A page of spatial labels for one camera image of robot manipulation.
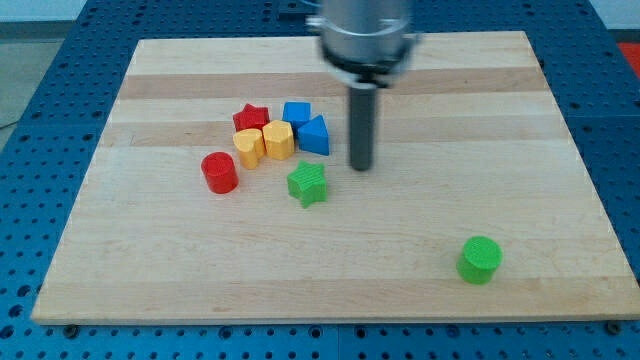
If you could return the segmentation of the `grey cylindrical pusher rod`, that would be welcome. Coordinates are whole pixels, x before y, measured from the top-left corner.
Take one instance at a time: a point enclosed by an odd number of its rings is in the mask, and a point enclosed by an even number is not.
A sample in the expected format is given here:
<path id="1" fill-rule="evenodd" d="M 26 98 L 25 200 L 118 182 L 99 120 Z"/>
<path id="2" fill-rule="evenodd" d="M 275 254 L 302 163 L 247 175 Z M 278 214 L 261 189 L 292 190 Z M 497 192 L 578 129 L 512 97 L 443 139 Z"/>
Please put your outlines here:
<path id="1" fill-rule="evenodd" d="M 376 88 L 369 85 L 350 87 L 348 111 L 350 166 L 357 171 L 367 171 L 373 163 Z"/>

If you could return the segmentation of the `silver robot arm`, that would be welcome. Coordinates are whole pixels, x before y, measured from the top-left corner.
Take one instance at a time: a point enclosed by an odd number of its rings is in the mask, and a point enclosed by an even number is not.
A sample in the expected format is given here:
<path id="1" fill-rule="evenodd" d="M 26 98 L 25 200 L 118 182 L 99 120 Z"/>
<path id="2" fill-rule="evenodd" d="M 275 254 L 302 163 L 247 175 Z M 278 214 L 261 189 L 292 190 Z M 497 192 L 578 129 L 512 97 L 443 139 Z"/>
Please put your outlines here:
<path id="1" fill-rule="evenodd" d="M 418 35 L 408 0 L 322 0 L 306 25 L 319 35 L 322 58 L 348 89 L 349 164 L 374 162 L 378 91 L 408 69 Z"/>

